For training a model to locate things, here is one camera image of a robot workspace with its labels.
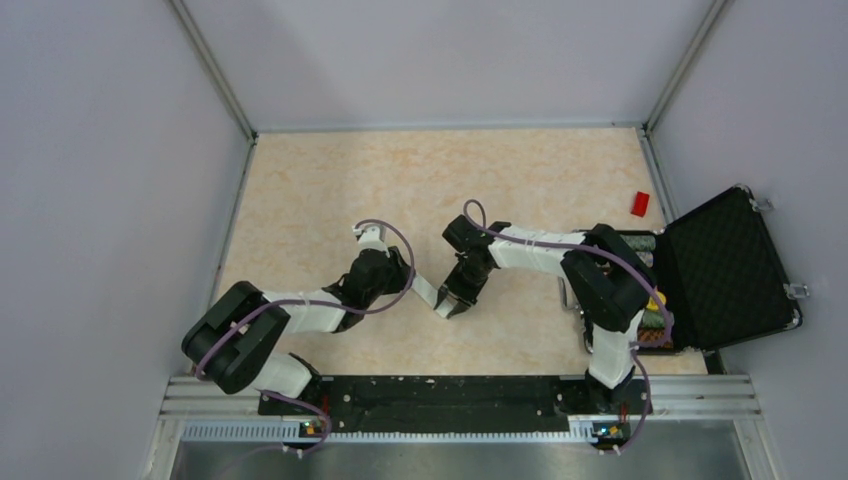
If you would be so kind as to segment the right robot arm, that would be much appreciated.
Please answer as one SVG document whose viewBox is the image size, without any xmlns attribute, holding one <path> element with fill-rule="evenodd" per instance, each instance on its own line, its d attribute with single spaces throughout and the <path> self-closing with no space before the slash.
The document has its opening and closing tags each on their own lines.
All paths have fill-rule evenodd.
<svg viewBox="0 0 848 480">
<path fill-rule="evenodd" d="M 496 221 L 480 226 L 465 215 L 444 230 L 457 263 L 435 297 L 447 318 L 473 307 L 496 269 L 524 269 L 566 283 L 591 328 L 586 397 L 600 412 L 612 412 L 627 397 L 633 378 L 637 330 L 657 295 L 656 277 L 611 226 L 577 233 L 551 233 Z"/>
</svg>

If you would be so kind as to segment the white remote control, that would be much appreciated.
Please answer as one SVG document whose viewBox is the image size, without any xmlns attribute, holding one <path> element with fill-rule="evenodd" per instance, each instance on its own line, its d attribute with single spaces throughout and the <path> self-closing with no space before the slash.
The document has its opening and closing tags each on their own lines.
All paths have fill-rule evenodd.
<svg viewBox="0 0 848 480">
<path fill-rule="evenodd" d="M 427 281 L 422 275 L 416 273 L 411 289 L 424 301 L 424 303 L 441 318 L 445 318 L 445 313 L 441 308 L 441 300 L 438 296 L 438 290 Z"/>
</svg>

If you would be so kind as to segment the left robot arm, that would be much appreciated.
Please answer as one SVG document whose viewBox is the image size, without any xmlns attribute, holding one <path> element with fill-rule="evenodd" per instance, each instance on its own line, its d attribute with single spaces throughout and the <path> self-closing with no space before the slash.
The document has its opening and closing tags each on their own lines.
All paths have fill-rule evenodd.
<svg viewBox="0 0 848 480">
<path fill-rule="evenodd" d="M 181 351 L 196 374 L 225 394 L 269 391 L 281 394 L 295 412 L 308 413 L 319 404 L 321 376 L 301 356 L 277 352 L 281 337 L 345 332 L 381 312 L 380 298 L 397 303 L 414 276 L 413 258 L 392 246 L 361 250 L 335 283 L 305 294 L 273 300 L 251 282 L 239 281 L 188 330 Z"/>
</svg>

